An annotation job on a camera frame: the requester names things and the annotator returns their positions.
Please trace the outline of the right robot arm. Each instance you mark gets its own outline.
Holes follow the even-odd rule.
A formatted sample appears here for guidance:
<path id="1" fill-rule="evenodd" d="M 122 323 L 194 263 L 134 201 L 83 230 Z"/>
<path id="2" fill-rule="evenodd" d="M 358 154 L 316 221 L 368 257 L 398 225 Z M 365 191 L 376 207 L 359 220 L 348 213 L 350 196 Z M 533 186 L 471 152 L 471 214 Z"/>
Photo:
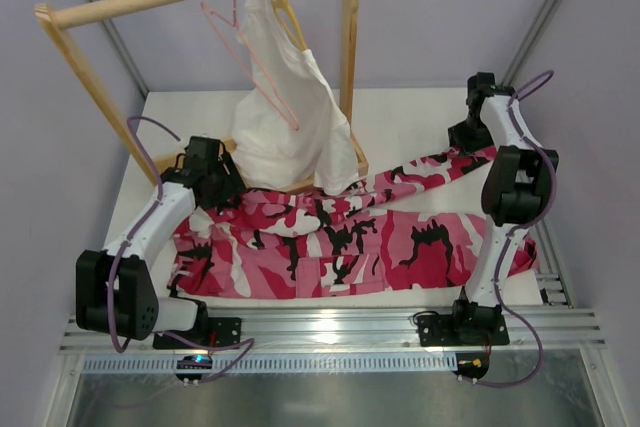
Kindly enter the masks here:
<path id="1" fill-rule="evenodd" d="M 448 321 L 458 344 L 488 344 L 506 334 L 502 288 L 510 266 L 518 245 L 555 200 L 559 154 L 535 139 L 520 111 L 520 102 L 553 76 L 546 70 L 515 89 L 497 84 L 492 73 L 475 74 L 467 81 L 467 117 L 448 129 L 450 145 L 465 154 L 496 148 L 481 192 L 486 233 Z"/>

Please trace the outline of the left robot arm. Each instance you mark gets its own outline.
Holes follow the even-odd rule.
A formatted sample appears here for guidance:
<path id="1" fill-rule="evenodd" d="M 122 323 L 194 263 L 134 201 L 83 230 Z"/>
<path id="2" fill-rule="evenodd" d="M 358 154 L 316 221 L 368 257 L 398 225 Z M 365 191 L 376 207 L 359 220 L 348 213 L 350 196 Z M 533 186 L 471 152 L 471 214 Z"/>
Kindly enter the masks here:
<path id="1" fill-rule="evenodd" d="M 76 325 L 118 342 L 166 331 L 188 332 L 204 320 L 202 304 L 157 296 L 151 268 L 179 225 L 197 209 L 230 204 L 246 190 L 225 144 L 193 136 L 175 165 L 160 176 L 152 197 L 127 230 L 76 261 Z"/>

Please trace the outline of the pink camouflage trousers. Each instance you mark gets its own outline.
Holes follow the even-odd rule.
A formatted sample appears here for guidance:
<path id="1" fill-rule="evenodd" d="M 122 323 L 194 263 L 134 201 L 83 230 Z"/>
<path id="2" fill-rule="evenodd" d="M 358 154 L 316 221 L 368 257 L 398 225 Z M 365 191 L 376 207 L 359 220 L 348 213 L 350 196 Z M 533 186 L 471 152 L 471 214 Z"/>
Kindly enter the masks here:
<path id="1" fill-rule="evenodd" d="M 451 148 L 336 196 L 250 189 L 179 225 L 170 285 L 195 296 L 259 300 L 461 286 L 477 264 L 485 219 L 397 211 L 391 203 L 455 182 L 495 155 L 494 147 Z"/>

